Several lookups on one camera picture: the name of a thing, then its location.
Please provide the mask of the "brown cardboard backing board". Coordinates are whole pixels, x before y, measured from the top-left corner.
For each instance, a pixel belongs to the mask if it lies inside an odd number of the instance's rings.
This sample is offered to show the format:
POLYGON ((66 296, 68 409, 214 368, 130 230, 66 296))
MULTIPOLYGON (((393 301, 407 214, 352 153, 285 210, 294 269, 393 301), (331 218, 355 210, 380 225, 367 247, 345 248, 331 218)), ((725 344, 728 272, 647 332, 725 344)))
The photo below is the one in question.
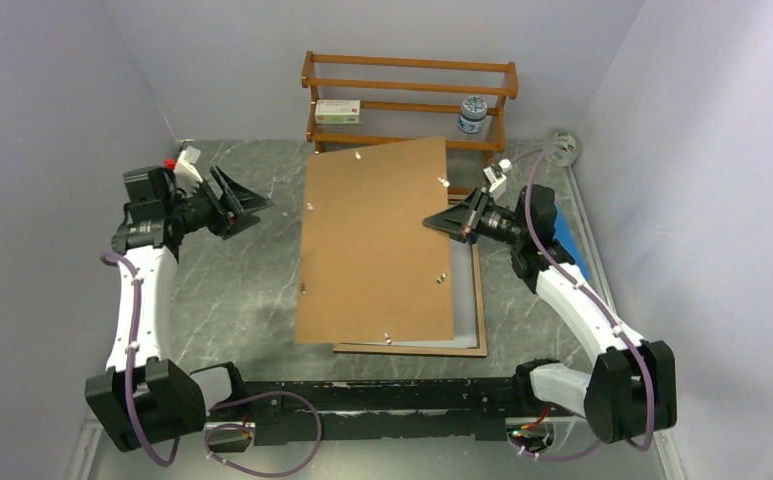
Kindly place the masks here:
POLYGON ((446 142, 428 137, 311 155, 302 201, 298 343, 453 335, 446 142))

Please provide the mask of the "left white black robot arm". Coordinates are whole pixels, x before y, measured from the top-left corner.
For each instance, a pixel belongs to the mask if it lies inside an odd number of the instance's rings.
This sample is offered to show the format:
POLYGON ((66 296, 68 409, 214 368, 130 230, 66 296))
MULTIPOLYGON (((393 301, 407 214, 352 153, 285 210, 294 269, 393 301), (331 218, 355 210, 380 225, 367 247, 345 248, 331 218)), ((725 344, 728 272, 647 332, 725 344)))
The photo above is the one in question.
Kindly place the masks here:
POLYGON ((271 199, 219 167, 205 179, 194 167, 149 166, 123 175, 128 200, 102 262, 118 270, 114 343, 102 374, 86 380, 88 407, 122 452, 153 449, 203 430, 211 411, 239 418, 248 393, 238 368, 224 362, 188 373, 168 353, 173 281, 186 235, 205 229, 227 240, 259 223, 271 199))

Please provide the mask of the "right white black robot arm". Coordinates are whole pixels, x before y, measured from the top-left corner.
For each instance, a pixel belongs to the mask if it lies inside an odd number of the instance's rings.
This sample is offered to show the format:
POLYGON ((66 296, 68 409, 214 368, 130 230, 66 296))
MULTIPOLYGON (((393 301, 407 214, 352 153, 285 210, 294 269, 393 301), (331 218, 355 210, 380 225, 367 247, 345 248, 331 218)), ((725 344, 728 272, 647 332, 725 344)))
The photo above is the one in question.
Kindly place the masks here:
POLYGON ((557 215, 554 190, 531 184, 513 209, 475 189, 422 224, 464 244, 485 237, 507 245, 516 277, 557 313, 587 354, 588 373, 553 359, 519 365, 515 408, 534 415, 547 405, 562 407, 585 419, 602 443, 640 438, 644 449, 655 432, 677 423, 674 352, 664 341, 646 340, 598 296, 557 239, 557 215))

